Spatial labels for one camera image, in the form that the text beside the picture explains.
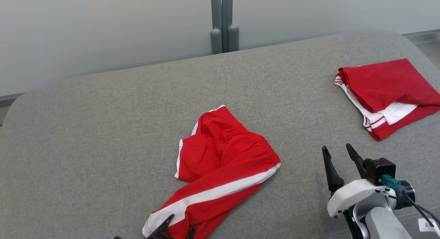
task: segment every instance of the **black cable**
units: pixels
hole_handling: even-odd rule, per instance
[[[423,208],[422,206],[418,205],[417,206],[422,209],[424,212],[426,212],[427,214],[429,214],[434,220],[435,222],[437,222],[440,225],[440,220],[434,215],[432,214],[430,211],[428,211],[427,209]]]
[[[408,200],[408,201],[409,201],[409,202],[415,207],[415,209],[417,209],[418,212],[420,212],[420,214],[424,217],[424,219],[426,219],[426,221],[428,222],[428,224],[429,224],[431,227],[434,227],[434,225],[432,224],[431,220],[429,220],[429,218],[426,217],[426,214],[423,213],[423,211],[421,210],[421,208],[420,208],[416,203],[414,203],[414,201],[408,196],[408,194],[407,194],[405,191],[403,191],[402,194],[404,194],[405,197],[407,197],[407,200]]]
[[[407,201],[407,199],[405,197],[395,197],[395,196],[392,196],[392,195],[388,195],[388,197],[393,198],[395,200],[405,201],[406,203],[412,205],[409,201]]]

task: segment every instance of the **cable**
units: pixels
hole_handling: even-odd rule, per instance
[[[417,206],[420,208],[420,209],[422,209],[424,212],[426,212],[427,214],[429,214],[438,224],[440,224],[440,221],[439,221],[439,219],[434,215],[434,214],[432,214],[430,211],[428,211],[427,209],[425,209],[425,208],[423,208],[421,205],[419,205],[419,204],[417,204]]]
[[[420,214],[424,217],[424,219],[426,219],[428,224],[431,227],[434,227],[434,225],[432,224],[431,220],[429,220],[429,218],[426,217],[426,214],[424,214],[423,211],[420,209],[420,207],[416,203],[414,203],[414,201],[411,199],[411,197],[409,197],[408,194],[405,191],[403,191],[402,193],[405,195],[405,197],[407,197],[407,200],[415,207],[415,209],[417,209],[417,211],[420,212]]]
[[[434,225],[432,224],[431,220],[429,220],[429,219],[426,217],[426,215],[423,214],[423,213],[421,212],[421,215],[426,219],[426,221],[428,221],[428,223],[429,223],[429,224],[431,225],[431,227],[434,229],[434,232],[437,234],[437,236],[440,237],[440,229],[438,228],[438,225],[440,225],[440,221],[439,221],[439,219],[438,219],[434,214],[432,214],[432,212],[430,212],[430,211],[428,211],[427,209],[423,208],[422,206],[416,204],[416,203],[415,203],[415,202],[414,202],[414,201],[408,196],[408,194],[406,194],[406,192],[402,192],[402,193],[403,193],[403,194],[405,195],[405,197],[406,197],[406,200],[405,200],[406,202],[412,204],[416,209],[419,208],[419,209],[423,210],[424,212],[426,212],[427,214],[429,214],[429,215],[435,220],[435,222],[437,222],[437,226],[434,226]],[[396,197],[396,196],[392,196],[392,195],[388,195],[388,197],[393,198],[393,199],[395,199],[395,200],[401,200],[401,198],[398,198],[398,197]]]

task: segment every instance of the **white trim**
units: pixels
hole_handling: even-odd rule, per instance
[[[208,111],[208,112],[212,112],[212,111],[215,111],[215,110],[217,110],[217,109],[220,109],[222,106],[219,106],[218,108],[213,109],[213,110],[210,110],[210,111]]]
[[[191,132],[191,136],[193,136],[197,132],[197,128],[198,128],[198,121],[195,123],[193,131]]]
[[[385,122],[386,122],[386,119],[385,119],[385,117],[383,117],[382,119],[378,120],[376,123],[371,124],[371,125],[370,125],[370,126],[371,126],[371,129],[374,129],[374,128],[376,128],[376,127],[382,125],[382,124],[385,123]]]
[[[222,106],[219,106],[219,107],[216,108],[216,109],[210,110],[210,111],[208,111],[207,113],[212,112],[212,111],[216,111],[217,109],[220,109]],[[197,132],[197,128],[198,128],[198,120],[197,120],[197,122],[195,123],[195,126],[194,126],[194,128],[193,128],[193,130],[192,130],[192,132],[191,132],[191,136],[195,135],[195,133]]]
[[[168,218],[168,216],[170,216],[171,214],[174,214],[174,218],[173,220],[171,220],[169,226],[182,221],[183,219],[185,219],[185,211],[190,205],[202,203],[209,200],[215,200],[217,198],[221,198],[227,195],[234,194],[236,192],[240,192],[249,187],[264,182],[269,177],[271,177],[280,166],[281,163],[278,163],[276,166],[270,168],[265,172],[261,172],[256,175],[243,178],[237,181],[232,181],[230,183],[226,183],[224,185],[214,187],[213,189],[209,189],[197,193],[195,195],[185,197],[161,209],[160,211],[150,214],[148,220],[146,221],[142,229],[143,236],[148,237],[151,234],[150,231],[154,231],[157,227],[159,227],[161,223],[163,223],[163,221],[165,221]]]
[[[177,172],[176,172],[176,174],[174,175],[174,177],[177,178],[177,179],[179,178],[180,152],[181,152],[183,146],[184,146],[184,140],[183,140],[183,139],[180,139],[180,140],[179,140],[179,154],[177,155],[177,164],[176,164],[176,166],[177,166]]]
[[[364,126],[366,127],[374,123],[373,125],[371,125],[371,128],[376,128],[385,122],[387,122],[389,125],[393,125],[394,123],[398,122],[399,120],[410,114],[417,107],[417,105],[415,104],[393,102],[384,110],[378,111],[376,113],[371,113],[360,104],[357,98],[350,91],[349,86],[342,82],[341,77],[336,76],[334,84],[341,87],[341,89],[345,92],[345,94],[348,96],[354,106],[356,106],[357,109],[359,109],[359,111],[364,115],[364,118],[367,118],[367,123],[364,123]]]

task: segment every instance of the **metal bar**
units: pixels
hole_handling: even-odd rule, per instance
[[[410,40],[414,44],[436,42],[440,40],[440,29],[402,34],[402,36],[408,38],[408,40]]]
[[[222,50],[226,53],[228,51],[228,27],[232,25],[232,0],[222,0],[221,7]]]
[[[212,54],[219,54],[223,52],[221,30],[221,3],[221,0],[211,0],[212,31],[210,33],[210,36]]]
[[[228,27],[228,52],[239,50],[239,27],[232,24]]]

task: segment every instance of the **gray upholstery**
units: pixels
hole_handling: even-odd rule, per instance
[[[0,238],[142,238],[142,226],[185,185],[173,175],[178,140],[225,104],[267,138],[282,161],[211,238],[350,238],[327,214],[321,148],[346,183],[358,173],[345,149],[386,157],[417,201],[440,215],[440,114],[382,142],[333,84],[339,67],[408,58],[440,90],[440,73],[406,38],[354,32],[89,75],[19,97],[0,130]],[[414,238],[414,208],[396,212]]]

